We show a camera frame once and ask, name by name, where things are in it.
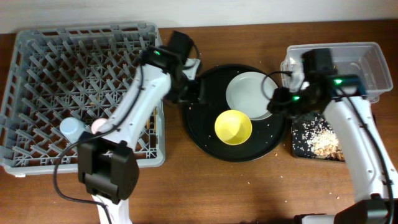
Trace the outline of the yellow bowl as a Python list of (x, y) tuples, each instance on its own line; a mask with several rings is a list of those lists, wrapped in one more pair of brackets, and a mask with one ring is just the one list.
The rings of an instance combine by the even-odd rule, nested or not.
[(216, 118), (214, 129), (221, 142), (230, 146), (237, 146), (250, 138), (252, 123), (243, 112), (227, 110)]

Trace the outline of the pink cup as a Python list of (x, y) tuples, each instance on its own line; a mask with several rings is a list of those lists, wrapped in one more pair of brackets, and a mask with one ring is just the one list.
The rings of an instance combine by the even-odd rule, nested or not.
[(105, 118), (98, 118), (93, 123), (91, 124), (91, 133), (92, 134), (97, 134), (100, 133), (100, 127), (104, 125), (107, 122), (107, 119)]

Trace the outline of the blue cup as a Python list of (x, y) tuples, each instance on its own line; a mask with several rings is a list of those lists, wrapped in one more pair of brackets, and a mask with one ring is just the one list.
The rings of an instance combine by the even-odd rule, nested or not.
[(87, 125), (74, 117), (68, 117), (60, 123), (60, 131), (63, 136), (71, 143), (79, 140), (84, 131), (89, 132)]

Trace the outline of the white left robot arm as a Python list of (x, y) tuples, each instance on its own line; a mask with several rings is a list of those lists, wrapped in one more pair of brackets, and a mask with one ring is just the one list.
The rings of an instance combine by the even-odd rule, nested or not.
[(134, 155), (141, 131), (163, 98), (189, 96), (200, 59), (194, 44), (149, 47), (141, 54), (136, 80), (114, 113), (96, 133), (82, 133), (76, 144), (78, 180), (97, 206), (101, 223), (130, 223), (129, 197), (139, 178)]

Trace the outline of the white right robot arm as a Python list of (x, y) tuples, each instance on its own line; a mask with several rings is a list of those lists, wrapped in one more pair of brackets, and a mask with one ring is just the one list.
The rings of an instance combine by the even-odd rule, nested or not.
[(397, 169), (379, 135), (365, 87), (357, 75), (340, 75), (330, 49), (302, 54), (308, 87), (280, 87), (267, 110), (289, 119), (321, 112), (341, 145), (354, 187), (354, 205), (335, 215), (297, 215), (295, 223), (397, 222)]

